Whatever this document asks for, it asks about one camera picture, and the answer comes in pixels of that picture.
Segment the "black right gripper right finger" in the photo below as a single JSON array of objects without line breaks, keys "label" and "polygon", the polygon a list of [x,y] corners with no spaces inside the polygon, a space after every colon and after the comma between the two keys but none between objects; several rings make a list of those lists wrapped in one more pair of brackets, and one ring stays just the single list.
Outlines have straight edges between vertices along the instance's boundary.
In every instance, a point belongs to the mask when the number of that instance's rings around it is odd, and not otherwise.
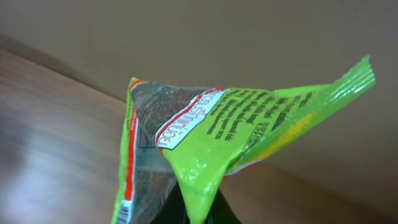
[{"label": "black right gripper right finger", "polygon": [[234,214],[232,208],[229,206],[227,200],[218,189],[215,199],[212,203],[206,224],[242,224],[241,221]]}]

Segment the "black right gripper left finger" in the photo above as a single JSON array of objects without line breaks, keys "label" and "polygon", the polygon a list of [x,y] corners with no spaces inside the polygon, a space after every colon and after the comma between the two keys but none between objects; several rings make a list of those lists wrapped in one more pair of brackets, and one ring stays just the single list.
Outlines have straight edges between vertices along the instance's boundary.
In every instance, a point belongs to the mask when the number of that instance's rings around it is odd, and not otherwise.
[{"label": "black right gripper left finger", "polygon": [[190,224],[179,184],[175,184],[150,224]]}]

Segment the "green snack bag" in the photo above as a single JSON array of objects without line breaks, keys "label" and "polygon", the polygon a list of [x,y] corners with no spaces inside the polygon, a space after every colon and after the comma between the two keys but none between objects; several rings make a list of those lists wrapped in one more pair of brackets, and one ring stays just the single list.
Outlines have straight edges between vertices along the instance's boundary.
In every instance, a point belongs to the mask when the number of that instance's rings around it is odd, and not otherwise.
[{"label": "green snack bag", "polygon": [[288,146],[374,83],[369,57],[331,84],[272,91],[132,78],[111,223],[151,223],[175,184],[190,223],[205,223],[224,177]]}]

